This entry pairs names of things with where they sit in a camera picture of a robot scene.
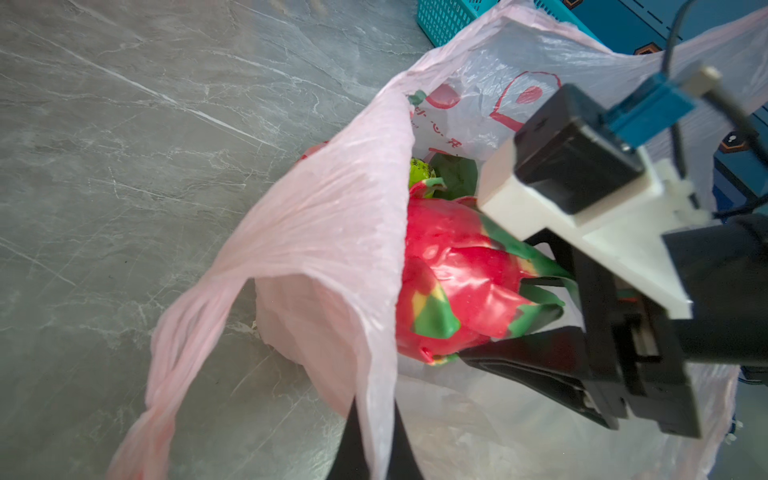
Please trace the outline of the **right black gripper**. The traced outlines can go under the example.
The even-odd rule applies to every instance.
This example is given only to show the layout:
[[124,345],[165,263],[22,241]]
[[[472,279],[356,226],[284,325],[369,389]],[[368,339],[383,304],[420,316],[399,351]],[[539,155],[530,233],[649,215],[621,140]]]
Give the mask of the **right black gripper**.
[[634,413],[664,433],[701,434],[689,363],[737,365],[748,383],[767,382],[767,217],[663,238],[692,300],[674,319],[643,294],[621,297],[613,276],[549,229],[530,236],[573,270],[586,299],[576,326],[459,352],[472,368],[519,383],[610,430]]

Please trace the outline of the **red dragon fruit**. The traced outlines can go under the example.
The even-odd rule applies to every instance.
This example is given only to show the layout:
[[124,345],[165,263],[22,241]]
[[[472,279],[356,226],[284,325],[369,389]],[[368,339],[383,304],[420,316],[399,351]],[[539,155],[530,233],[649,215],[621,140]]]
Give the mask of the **red dragon fruit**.
[[574,276],[483,214],[476,197],[434,198],[439,177],[409,187],[402,287],[396,305],[400,354],[428,365],[460,351],[517,338],[559,319],[565,302],[538,286]]

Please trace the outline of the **pink plastic bag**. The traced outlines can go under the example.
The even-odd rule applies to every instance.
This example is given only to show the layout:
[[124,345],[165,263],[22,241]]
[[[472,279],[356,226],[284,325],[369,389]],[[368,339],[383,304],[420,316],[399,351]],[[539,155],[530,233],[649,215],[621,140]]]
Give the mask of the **pink plastic bag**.
[[512,131],[490,101],[525,68],[617,101],[659,55],[611,52],[577,28],[505,1],[394,77],[318,152],[248,212],[198,283],[154,331],[146,409],[115,453],[111,479],[163,479],[176,415],[225,328],[243,285],[257,292],[262,340],[301,365],[320,397],[345,414],[362,404],[363,464],[383,477],[396,398],[415,423],[433,479],[705,479],[735,407],[736,371],[694,366],[704,436],[674,439],[631,421],[610,434],[466,367],[419,367],[395,350],[395,300],[406,236],[406,158],[437,145],[410,96],[453,82],[462,100],[438,121],[460,149],[485,160]]

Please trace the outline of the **teal plastic mesh basket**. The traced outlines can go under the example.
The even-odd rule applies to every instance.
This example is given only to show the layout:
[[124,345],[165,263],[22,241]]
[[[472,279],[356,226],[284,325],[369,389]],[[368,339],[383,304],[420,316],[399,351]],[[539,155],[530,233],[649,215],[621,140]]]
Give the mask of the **teal plastic mesh basket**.
[[[448,43],[467,25],[498,4],[492,0],[419,0],[417,23],[435,47]],[[580,1],[534,0],[536,9],[560,22],[571,23],[594,40],[598,37],[571,11]]]

